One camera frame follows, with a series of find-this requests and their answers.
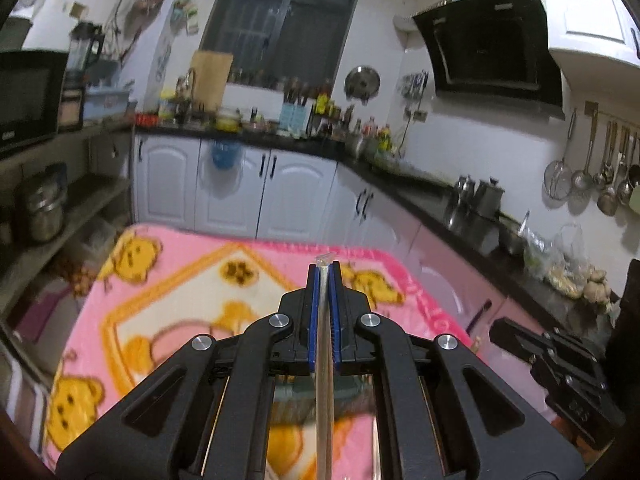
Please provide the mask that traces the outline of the hanging steel ladle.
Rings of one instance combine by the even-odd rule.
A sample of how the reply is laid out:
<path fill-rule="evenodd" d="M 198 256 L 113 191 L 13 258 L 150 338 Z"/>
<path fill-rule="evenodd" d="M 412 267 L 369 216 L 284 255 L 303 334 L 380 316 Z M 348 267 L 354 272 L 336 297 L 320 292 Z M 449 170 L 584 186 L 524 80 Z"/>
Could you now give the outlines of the hanging steel ladle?
<path fill-rule="evenodd" d="M 622 129 L 622 140 L 617 140 L 618 123 L 612 122 L 610 144 L 608 144 L 608 159 L 605 162 L 603 177 L 604 185 L 597 200 L 597 206 L 602 214 L 614 217 L 618 207 L 617 179 L 627 158 L 629 132 Z"/>

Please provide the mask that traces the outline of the hanging strainer ladle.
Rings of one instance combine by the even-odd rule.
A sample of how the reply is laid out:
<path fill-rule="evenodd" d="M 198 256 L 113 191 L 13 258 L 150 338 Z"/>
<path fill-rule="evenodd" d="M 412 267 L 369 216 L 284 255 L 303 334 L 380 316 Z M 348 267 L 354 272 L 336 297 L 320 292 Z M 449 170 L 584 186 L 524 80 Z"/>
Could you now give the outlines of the hanging strainer ladle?
<path fill-rule="evenodd" d="M 568 122 L 565 148 L 560 159 L 550 162 L 544 170 L 544 192 L 550 200 L 566 200 L 570 194 L 570 175 L 572 170 L 566 163 L 566 156 L 573 140 L 577 110 L 574 108 Z"/>

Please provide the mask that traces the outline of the small steel teapot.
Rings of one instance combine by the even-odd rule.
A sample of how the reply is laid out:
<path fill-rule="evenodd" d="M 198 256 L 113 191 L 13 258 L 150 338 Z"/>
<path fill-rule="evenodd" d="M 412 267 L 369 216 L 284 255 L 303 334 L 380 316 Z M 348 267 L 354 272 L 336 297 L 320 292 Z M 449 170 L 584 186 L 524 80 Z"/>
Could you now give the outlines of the small steel teapot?
<path fill-rule="evenodd" d="M 475 194 L 475 181 L 469 174 L 467 176 L 460 176 L 454 184 L 452 192 L 454 192 L 454 198 L 458 204 L 469 205 Z"/>

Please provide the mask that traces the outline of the steel stock pot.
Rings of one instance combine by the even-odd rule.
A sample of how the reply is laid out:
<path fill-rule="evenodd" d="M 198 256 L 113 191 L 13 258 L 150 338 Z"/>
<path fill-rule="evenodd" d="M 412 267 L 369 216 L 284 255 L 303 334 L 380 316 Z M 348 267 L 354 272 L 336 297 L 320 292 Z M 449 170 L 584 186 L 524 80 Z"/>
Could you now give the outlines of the steel stock pot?
<path fill-rule="evenodd" d="M 68 196 L 67 166 L 55 162 L 26 179 L 15 192 L 18 210 L 27 224 L 29 238 L 38 244 L 60 234 Z"/>

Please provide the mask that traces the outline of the blue knife block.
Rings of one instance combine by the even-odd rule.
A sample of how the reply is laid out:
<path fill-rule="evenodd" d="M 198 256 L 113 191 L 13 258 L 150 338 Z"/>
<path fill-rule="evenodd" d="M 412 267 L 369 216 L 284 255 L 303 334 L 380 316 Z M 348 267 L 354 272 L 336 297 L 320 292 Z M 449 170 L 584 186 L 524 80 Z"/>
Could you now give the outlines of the blue knife block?
<path fill-rule="evenodd" d="M 278 119 L 281 130 L 301 133 L 306 129 L 310 114 L 308 105 L 298 105 L 293 103 L 283 103 Z"/>

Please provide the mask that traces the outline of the blue hanging bag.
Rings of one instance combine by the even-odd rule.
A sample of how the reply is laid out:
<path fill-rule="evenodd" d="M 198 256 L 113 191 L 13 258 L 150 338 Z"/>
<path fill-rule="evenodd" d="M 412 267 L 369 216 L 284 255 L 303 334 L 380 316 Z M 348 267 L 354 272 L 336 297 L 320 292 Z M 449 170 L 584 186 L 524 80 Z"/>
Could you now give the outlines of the blue hanging bag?
<path fill-rule="evenodd" d="M 242 144 L 235 141 L 213 141 L 210 147 L 212 163 L 218 170 L 232 169 L 241 158 Z"/>

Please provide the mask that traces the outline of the pink cartoon blanket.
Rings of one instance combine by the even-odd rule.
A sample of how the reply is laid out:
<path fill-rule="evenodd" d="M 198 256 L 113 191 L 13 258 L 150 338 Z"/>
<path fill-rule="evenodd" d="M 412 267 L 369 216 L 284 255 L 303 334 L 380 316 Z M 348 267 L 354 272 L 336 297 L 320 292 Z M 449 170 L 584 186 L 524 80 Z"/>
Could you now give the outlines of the pink cartoon blanket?
<path fill-rule="evenodd" d="M 62 453 L 140 382 L 199 334 L 239 336 L 303 289 L 308 270 L 331 254 L 344 286 L 409 335 L 470 338 L 393 256 L 376 249 L 234 242 L 139 224 L 116 243 L 67 341 L 50 396 L 47 456 Z M 278 376 L 261 479 L 317 478 L 316 374 Z M 373 380 L 334 370 L 331 479 L 381 474 Z"/>

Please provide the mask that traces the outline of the black range hood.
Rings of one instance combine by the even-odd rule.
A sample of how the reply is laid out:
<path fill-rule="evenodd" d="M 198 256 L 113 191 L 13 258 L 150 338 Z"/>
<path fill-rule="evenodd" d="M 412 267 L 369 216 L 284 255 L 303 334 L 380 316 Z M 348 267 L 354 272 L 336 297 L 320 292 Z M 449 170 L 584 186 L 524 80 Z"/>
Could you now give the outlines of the black range hood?
<path fill-rule="evenodd" d="M 435 93 L 520 103 L 561 117 L 561 70 L 541 0 L 454 0 L 416 14 Z"/>

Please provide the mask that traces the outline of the dark kitchen window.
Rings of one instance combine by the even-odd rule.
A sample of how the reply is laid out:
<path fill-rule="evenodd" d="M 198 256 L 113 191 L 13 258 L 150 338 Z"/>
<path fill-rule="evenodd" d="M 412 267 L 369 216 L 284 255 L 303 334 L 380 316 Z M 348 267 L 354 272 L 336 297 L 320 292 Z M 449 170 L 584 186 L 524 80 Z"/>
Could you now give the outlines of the dark kitchen window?
<path fill-rule="evenodd" d="M 216 0 L 200 48 L 232 56 L 230 80 L 332 84 L 357 0 Z"/>

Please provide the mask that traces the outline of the hanging pot lid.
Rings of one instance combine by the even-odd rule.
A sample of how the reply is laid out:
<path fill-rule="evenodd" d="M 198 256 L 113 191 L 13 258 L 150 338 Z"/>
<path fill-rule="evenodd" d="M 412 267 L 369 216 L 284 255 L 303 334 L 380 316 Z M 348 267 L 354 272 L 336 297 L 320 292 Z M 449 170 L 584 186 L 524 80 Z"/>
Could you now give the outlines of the hanging pot lid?
<path fill-rule="evenodd" d="M 381 78 L 371 66 L 358 65 L 345 77 L 344 93 L 346 99 L 360 101 L 367 105 L 378 95 Z"/>

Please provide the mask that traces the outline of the black microwave oven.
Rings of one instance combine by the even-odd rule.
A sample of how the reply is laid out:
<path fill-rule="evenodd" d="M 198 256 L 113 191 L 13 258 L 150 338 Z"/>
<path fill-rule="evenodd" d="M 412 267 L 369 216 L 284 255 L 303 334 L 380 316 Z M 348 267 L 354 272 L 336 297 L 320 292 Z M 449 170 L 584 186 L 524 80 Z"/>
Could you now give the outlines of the black microwave oven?
<path fill-rule="evenodd" d="M 1 156 L 53 138 L 58 132 L 68 53 L 19 50 L 1 53 Z"/>

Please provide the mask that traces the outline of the wooden cutting board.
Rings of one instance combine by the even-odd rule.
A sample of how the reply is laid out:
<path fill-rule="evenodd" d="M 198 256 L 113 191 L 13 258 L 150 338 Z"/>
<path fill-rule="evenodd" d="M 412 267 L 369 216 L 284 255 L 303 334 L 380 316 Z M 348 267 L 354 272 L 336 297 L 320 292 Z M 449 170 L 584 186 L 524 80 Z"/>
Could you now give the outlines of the wooden cutting board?
<path fill-rule="evenodd" d="M 194 70 L 193 99 L 206 112 L 216 112 L 221 106 L 229 78 L 233 55 L 224 52 L 197 50 L 190 67 Z"/>

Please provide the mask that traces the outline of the black blender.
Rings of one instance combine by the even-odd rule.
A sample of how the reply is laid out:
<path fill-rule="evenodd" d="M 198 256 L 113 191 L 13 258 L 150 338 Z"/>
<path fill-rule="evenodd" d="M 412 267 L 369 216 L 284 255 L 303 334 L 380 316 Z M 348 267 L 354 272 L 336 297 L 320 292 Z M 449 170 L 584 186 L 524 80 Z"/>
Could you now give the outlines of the black blender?
<path fill-rule="evenodd" d="M 99 61 L 105 34 L 101 25 L 81 21 L 70 32 L 66 76 L 79 79 Z"/>

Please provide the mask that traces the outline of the chopstick pair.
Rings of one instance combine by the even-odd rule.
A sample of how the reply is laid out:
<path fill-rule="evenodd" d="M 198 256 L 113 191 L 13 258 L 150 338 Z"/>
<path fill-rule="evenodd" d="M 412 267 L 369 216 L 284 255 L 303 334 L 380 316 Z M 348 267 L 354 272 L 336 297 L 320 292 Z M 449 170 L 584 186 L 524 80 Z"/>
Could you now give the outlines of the chopstick pair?
<path fill-rule="evenodd" d="M 318 270 L 318 301 L 316 322 L 316 419 L 317 419 L 317 478 L 332 478 L 333 466 L 333 346 L 331 328 L 329 270 L 333 256 L 316 259 Z"/>

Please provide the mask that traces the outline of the hanging slotted spoon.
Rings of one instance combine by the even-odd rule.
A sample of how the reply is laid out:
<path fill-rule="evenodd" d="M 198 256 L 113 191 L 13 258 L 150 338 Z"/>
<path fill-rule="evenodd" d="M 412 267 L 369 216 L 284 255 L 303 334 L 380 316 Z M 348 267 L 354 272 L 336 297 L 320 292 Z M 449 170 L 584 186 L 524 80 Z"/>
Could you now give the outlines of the hanging slotted spoon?
<path fill-rule="evenodd" d="M 574 195 L 585 194 L 591 190 L 593 178 L 589 172 L 589 166 L 592 159 L 594 141 L 596 140 L 598 130 L 598 114 L 599 104 L 593 101 L 585 102 L 585 115 L 590 118 L 590 133 L 588 140 L 587 155 L 582 169 L 574 172 L 572 175 L 572 193 Z"/>

